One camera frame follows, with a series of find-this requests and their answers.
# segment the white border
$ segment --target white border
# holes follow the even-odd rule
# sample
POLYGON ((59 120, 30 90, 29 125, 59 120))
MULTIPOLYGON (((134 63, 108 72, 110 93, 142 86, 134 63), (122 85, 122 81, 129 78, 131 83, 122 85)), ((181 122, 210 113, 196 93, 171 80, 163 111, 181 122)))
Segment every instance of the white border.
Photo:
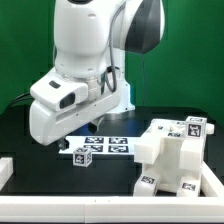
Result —
POLYGON ((224 222, 224 187, 205 163, 202 170, 212 197, 1 196, 0 222, 224 222))

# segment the small white cube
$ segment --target small white cube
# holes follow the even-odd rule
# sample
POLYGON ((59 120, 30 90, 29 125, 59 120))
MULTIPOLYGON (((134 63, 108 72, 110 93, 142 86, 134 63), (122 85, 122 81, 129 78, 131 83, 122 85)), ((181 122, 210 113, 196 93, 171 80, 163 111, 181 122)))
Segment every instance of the small white cube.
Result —
POLYGON ((161 137, 145 133, 135 143, 134 161, 137 163, 154 164, 160 152, 161 137))
POLYGON ((207 118, 188 117, 186 120, 186 138, 204 138, 206 137, 207 118))
POLYGON ((92 163, 92 150, 89 148, 77 148, 73 152, 73 165, 88 167, 92 163))
POLYGON ((198 197, 200 194, 200 182, 200 180, 190 177, 182 177, 177 190, 177 197, 198 197))
POLYGON ((134 194, 135 197, 151 197, 155 196, 158 190, 160 177, 158 175, 144 175, 142 174, 135 184, 134 194))

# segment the black cable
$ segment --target black cable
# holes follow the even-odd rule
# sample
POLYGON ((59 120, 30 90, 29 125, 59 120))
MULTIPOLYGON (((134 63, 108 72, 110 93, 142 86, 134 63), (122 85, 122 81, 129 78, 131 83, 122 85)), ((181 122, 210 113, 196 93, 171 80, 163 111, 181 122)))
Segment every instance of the black cable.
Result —
POLYGON ((33 97, 31 97, 30 93, 24 93, 18 97, 16 97, 14 100, 12 100, 8 106, 5 108, 5 111, 7 111, 8 109, 10 109, 14 104, 24 101, 24 100, 33 100, 33 97))
POLYGON ((145 75, 145 60, 144 60, 144 54, 142 54, 142 81, 143 81, 143 106, 145 106, 145 100, 146 100, 146 75, 145 75))
POLYGON ((56 58, 56 56, 57 56, 57 48, 56 48, 56 46, 54 44, 54 46, 53 46, 53 57, 52 57, 53 67, 55 67, 55 58, 56 58))
POLYGON ((112 70, 112 79, 113 79, 113 87, 110 85, 108 74, 106 75, 106 84, 108 86, 108 89, 114 93, 117 90, 117 77, 116 77, 116 71, 115 71, 115 65, 114 65, 114 52, 113 52, 113 29, 114 24, 116 22, 117 17, 119 16, 120 12, 125 8, 126 2, 117 10, 115 13, 111 26, 110 26, 110 36, 109 36, 109 46, 110 46, 110 60, 111 60, 111 70, 112 70))

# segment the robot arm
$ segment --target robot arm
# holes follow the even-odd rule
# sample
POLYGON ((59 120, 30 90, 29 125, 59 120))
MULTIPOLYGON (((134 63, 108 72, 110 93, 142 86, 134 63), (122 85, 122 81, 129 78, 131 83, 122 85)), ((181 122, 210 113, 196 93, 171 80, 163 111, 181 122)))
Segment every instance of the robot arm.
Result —
POLYGON ((146 53, 160 42, 163 29, 161 0, 56 0, 55 67, 31 87, 33 138, 48 145, 115 108, 120 86, 114 88, 119 70, 113 48, 146 53))

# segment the green wall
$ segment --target green wall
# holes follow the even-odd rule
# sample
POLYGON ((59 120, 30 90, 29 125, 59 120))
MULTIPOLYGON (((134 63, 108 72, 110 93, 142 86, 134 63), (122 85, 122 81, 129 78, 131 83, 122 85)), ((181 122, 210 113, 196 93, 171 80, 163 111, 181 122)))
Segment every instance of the green wall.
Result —
MULTIPOLYGON (((224 126, 224 1, 164 7, 161 44, 144 57, 127 53, 133 102, 196 107, 224 126)), ((0 113, 52 67, 53 12, 54 0, 0 0, 0 113)))

